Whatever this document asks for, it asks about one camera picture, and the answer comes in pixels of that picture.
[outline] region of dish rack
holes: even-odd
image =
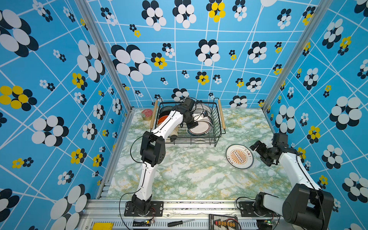
[[[211,130],[209,133],[200,135],[200,136],[191,136],[187,132],[187,125],[183,123],[183,127],[178,126],[178,135],[175,140],[170,141],[170,136],[165,140],[165,144],[208,144],[208,145],[217,145],[219,138],[222,134],[226,133],[226,128],[224,124],[224,118],[222,114],[222,108],[221,108],[221,101],[218,100],[219,106],[217,106],[217,103],[215,100],[213,102],[196,102],[196,109],[201,107],[201,104],[207,105],[210,107],[211,110],[211,117],[212,117],[212,125]],[[156,120],[152,121],[151,123],[151,129],[153,128],[153,123],[155,124],[155,128],[158,126],[158,120],[160,111],[165,106],[175,106],[178,104],[181,104],[181,102],[160,102],[157,107],[158,101],[155,103],[155,109],[153,114],[156,112],[156,108],[158,109]]]

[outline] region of black wire dish rack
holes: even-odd
[[[156,121],[155,121],[155,128],[157,128],[158,126],[158,120],[159,120],[159,116],[160,116],[160,112],[162,110],[163,107],[165,106],[175,106],[178,104],[181,104],[182,102],[160,102],[159,106],[157,107],[157,115],[156,115]],[[223,116],[220,114],[219,112],[219,108],[217,106],[217,103],[215,102],[215,99],[213,100],[213,102],[204,102],[204,101],[196,101],[195,104],[195,108],[193,109],[193,111],[199,109],[204,110],[204,108],[201,106],[201,104],[203,105],[207,105],[210,108],[210,116],[212,118],[212,122],[210,125],[210,130],[208,133],[200,135],[200,136],[191,136],[190,134],[188,134],[187,132],[187,125],[185,123],[183,123],[183,127],[180,127],[180,125],[178,126],[178,135],[176,136],[169,136],[166,140],[165,140],[165,144],[208,144],[208,145],[214,145],[216,147],[219,138],[221,137],[222,134],[226,133],[226,130],[222,130],[221,128],[221,117]]]

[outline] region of circuit board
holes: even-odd
[[[229,218],[238,221],[237,217],[210,214],[209,230],[239,230],[239,225],[234,220],[228,220]]]

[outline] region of yellow block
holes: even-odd
[[[95,223],[92,230],[112,230],[113,223]]]

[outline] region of dish rack handle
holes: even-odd
[[[154,107],[154,109],[153,109],[151,125],[149,126],[149,128],[150,128],[151,130],[153,129],[153,124],[155,123],[155,117],[156,117],[157,105],[158,105],[158,101],[156,100],[156,101],[155,101],[155,107]]]
[[[220,109],[220,117],[221,117],[222,127],[224,128],[224,130],[226,130],[225,119],[224,119],[224,114],[222,113],[222,106],[221,106],[220,99],[219,99],[219,109]]]

